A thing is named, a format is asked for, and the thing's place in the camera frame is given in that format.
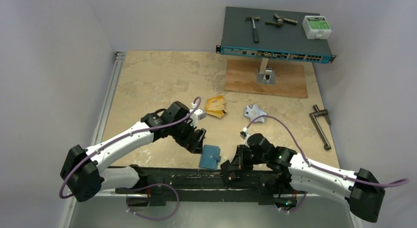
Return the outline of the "blue leather card holder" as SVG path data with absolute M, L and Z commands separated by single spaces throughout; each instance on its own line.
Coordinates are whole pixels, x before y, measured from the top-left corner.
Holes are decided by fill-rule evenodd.
M 201 154 L 199 167 L 208 170 L 217 170 L 221 161 L 220 147 L 215 145 L 204 145 Z

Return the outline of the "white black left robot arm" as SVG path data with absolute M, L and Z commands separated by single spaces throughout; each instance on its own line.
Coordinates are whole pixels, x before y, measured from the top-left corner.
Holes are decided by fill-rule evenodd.
M 191 108 L 175 101 L 167 109 L 146 114 L 133 126 L 104 142 L 86 148 L 72 147 L 60 172 L 63 184 L 59 197 L 75 197 L 78 202 L 85 202 L 107 189 L 126 188 L 141 193 L 147 180 L 139 175 L 137 166 L 113 168 L 111 165 L 159 139 L 172 137 L 190 153 L 201 154 L 207 132 L 197 128 L 198 121 L 205 117 L 200 109 L 201 101 L 200 96 L 196 97 Z

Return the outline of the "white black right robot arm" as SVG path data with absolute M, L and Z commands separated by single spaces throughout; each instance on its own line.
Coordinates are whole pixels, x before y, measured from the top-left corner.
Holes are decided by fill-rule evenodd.
M 372 172 L 366 169 L 347 171 L 314 160 L 305 160 L 295 150 L 274 146 L 262 134 L 242 132 L 244 144 L 239 144 L 232 161 L 221 169 L 227 182 L 237 178 L 238 171 L 251 171 L 257 164 L 266 164 L 278 174 L 276 186 L 282 192 L 291 189 L 346 202 L 355 216 L 375 223 L 378 220 L 385 190 Z

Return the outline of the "orange credit card stack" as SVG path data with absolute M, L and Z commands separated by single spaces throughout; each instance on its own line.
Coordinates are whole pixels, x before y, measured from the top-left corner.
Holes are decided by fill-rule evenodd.
M 205 110 L 207 114 L 217 118 L 222 118 L 224 115 L 226 115 L 226 100 L 223 95 L 218 95 L 207 99 Z

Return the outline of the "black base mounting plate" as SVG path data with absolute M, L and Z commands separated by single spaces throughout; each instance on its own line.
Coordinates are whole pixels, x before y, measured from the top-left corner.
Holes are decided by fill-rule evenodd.
M 255 202 L 283 209 L 295 208 L 303 197 L 283 176 L 272 171 L 236 171 L 237 178 L 224 181 L 221 170 L 141 168 L 139 182 L 131 189 L 116 188 L 116 194 L 142 195 L 151 206 L 168 201 Z

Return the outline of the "plywood board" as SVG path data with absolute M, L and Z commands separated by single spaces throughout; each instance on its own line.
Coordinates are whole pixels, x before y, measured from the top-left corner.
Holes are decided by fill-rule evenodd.
M 284 62 L 268 63 L 275 72 L 275 85 L 257 83 L 260 61 L 229 59 L 226 63 L 225 90 L 228 92 L 307 98 L 304 66 Z

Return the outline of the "small grey hammer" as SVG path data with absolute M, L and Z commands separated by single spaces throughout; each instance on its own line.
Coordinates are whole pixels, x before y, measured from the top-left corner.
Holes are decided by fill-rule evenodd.
M 246 22 L 251 21 L 252 23 L 252 34 L 253 34 L 253 42 L 254 43 L 259 43 L 259 34 L 258 34 L 258 30 L 256 28 L 256 22 L 260 21 L 260 17 L 256 16 L 256 17 L 247 17 L 245 19 Z

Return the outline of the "dark metal clamp tool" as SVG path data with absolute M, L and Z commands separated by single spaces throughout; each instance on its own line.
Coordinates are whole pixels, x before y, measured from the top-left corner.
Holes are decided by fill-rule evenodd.
M 277 28 L 280 28 L 284 25 L 284 23 L 296 26 L 298 24 L 297 20 L 285 18 L 282 16 L 279 16 L 277 13 L 274 14 L 275 22 L 265 22 L 266 25 L 275 26 Z

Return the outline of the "white green electrical box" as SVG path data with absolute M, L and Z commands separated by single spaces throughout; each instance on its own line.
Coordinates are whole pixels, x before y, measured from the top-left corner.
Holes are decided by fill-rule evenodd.
M 307 39 L 327 40 L 331 34 L 331 28 L 325 16 L 305 16 L 302 26 Z

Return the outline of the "aluminium frame rail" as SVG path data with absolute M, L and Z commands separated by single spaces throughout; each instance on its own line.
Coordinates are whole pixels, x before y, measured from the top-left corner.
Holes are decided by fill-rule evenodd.
M 250 133 L 261 133 L 274 145 L 302 149 L 310 160 L 339 166 L 335 150 L 324 150 L 309 117 L 313 105 L 323 106 L 310 63 L 293 62 L 304 66 L 308 97 L 291 98 L 227 92 L 227 58 L 215 53 L 129 51 L 122 60 L 122 69 L 105 98 L 106 122 L 100 127 L 104 140 L 176 100 L 189 105 L 196 96 L 206 101 L 223 95 L 227 114 L 220 119 L 207 116 L 198 124 L 207 130 L 204 143 L 220 147 L 222 161 L 232 159 L 237 145 L 243 142 L 239 132 L 248 127 Z M 267 114 L 253 121 L 243 116 L 244 107 L 252 104 Z

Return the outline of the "metal stand post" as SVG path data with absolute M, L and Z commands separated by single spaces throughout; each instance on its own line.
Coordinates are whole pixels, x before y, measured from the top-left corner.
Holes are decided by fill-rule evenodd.
M 275 72 L 268 67 L 268 58 L 262 58 L 257 71 L 257 83 L 264 85 L 275 85 Z

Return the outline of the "blue network switch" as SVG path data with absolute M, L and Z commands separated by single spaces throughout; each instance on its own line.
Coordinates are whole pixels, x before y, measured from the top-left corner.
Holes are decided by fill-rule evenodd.
M 284 23 L 280 28 L 266 25 L 275 22 L 274 14 L 297 20 L 296 26 Z M 312 63 L 332 63 L 336 55 L 331 52 L 327 40 L 307 39 L 302 21 L 305 16 L 317 13 L 269 10 L 244 7 L 225 9 L 223 33 L 216 53 L 242 57 L 260 57 L 280 60 L 306 61 Z M 256 22 L 259 43 L 253 42 L 252 23 L 247 17 L 260 17 Z

